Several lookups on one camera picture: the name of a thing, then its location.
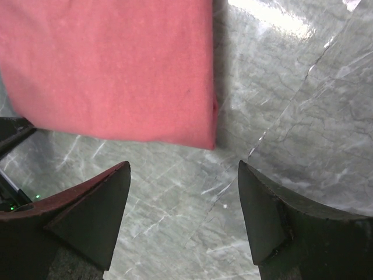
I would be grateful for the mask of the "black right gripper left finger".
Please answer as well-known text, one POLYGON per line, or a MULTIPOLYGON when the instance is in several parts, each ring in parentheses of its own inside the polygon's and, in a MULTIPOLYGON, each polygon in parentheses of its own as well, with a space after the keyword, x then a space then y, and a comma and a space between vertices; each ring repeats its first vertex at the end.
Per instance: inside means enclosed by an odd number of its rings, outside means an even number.
POLYGON ((84 183, 1 213, 2 279, 102 279, 131 183, 121 162, 84 183))

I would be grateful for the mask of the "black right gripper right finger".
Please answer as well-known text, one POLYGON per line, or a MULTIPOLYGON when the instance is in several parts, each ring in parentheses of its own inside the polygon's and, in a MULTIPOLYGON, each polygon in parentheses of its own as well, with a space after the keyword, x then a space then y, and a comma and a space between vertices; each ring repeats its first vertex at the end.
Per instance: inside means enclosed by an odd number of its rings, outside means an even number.
POLYGON ((238 190, 262 279, 371 279, 372 218, 306 198, 245 162, 238 190))

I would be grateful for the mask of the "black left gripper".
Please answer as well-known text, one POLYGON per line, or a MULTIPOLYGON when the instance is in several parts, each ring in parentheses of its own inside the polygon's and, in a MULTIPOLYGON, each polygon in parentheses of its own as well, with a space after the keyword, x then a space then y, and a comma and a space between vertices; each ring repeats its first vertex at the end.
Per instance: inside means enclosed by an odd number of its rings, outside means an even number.
MULTIPOLYGON (((37 129, 25 118, 1 117, 1 160, 37 129)), ((1 169, 1 204, 29 204, 31 199, 1 169)))

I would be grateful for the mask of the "dusty rose t-shirt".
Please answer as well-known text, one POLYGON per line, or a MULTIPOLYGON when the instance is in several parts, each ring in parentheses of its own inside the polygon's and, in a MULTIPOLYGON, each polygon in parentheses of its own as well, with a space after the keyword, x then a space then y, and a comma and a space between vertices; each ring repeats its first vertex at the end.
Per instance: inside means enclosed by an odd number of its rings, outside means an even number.
POLYGON ((1 76, 38 128, 212 150, 212 1, 2 1, 1 76))

